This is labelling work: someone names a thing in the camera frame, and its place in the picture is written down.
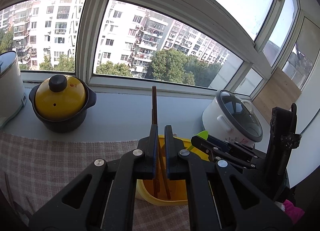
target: wooden board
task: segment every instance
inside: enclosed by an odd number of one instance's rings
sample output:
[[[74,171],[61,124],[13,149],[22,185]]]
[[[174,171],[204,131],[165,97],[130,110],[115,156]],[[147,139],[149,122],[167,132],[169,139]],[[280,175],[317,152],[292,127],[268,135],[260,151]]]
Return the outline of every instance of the wooden board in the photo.
[[[301,90],[296,84],[277,67],[264,88],[253,100],[253,104],[267,122],[270,122],[273,107],[278,106],[289,110],[300,94]]]

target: green foliage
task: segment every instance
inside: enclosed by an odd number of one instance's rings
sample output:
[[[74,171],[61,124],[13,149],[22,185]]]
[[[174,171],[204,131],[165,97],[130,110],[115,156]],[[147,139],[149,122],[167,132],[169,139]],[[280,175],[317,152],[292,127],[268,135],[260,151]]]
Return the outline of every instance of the green foliage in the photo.
[[[13,47],[13,29],[4,33],[2,30],[0,32],[0,54],[12,50]]]
[[[55,71],[74,72],[75,71],[75,59],[72,56],[61,54],[59,64],[54,68]]]
[[[221,68],[220,64],[201,62],[175,49],[156,52],[146,78],[208,87]]]
[[[29,70],[29,66],[26,64],[19,64],[20,70]]]
[[[44,62],[42,62],[40,65],[40,70],[45,70],[45,71],[53,71],[53,66],[51,64],[50,57],[45,56],[44,57]]]
[[[98,66],[96,73],[101,75],[132,77],[130,69],[126,64],[113,64],[111,61],[107,61],[106,63]]]

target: chopsticks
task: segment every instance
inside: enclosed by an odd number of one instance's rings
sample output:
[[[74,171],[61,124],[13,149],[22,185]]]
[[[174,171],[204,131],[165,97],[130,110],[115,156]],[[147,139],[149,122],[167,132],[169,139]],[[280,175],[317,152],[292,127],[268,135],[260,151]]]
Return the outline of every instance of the chopsticks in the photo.
[[[156,86],[152,87],[152,124],[158,125],[158,115],[157,115],[157,88]],[[164,162],[162,157],[162,151],[160,146],[160,141],[158,138],[158,153],[156,154],[156,176],[153,179],[153,193],[154,197],[158,198],[158,192],[160,192],[160,181],[159,181],[159,165],[162,173],[162,178],[164,182],[165,192],[167,198],[171,199],[168,180],[166,178],[166,172],[164,168]]]

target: white rice cooker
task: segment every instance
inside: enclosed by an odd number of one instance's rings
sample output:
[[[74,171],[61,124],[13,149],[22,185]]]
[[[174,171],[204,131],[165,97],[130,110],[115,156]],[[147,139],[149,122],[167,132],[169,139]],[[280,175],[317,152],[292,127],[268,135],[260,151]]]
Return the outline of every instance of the white rice cooker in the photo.
[[[208,133],[222,141],[239,142],[252,147],[262,140],[262,127],[248,100],[227,90],[218,90],[204,110],[202,122]]]
[[[26,100],[17,53],[0,54],[0,129],[25,106]]]

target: triangular cutout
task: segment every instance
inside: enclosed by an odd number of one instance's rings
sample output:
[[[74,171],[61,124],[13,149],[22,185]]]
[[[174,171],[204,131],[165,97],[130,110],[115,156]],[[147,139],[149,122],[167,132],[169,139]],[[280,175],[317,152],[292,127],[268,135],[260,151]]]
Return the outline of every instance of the triangular cutout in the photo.
[[[74,186],[68,194],[62,198],[62,203],[75,209],[80,208],[84,195],[88,189],[92,175],[86,175],[76,186]]]
[[[237,197],[241,204],[241,207],[245,210],[251,208],[259,203],[259,199],[247,189],[235,176],[230,177],[230,181]]]

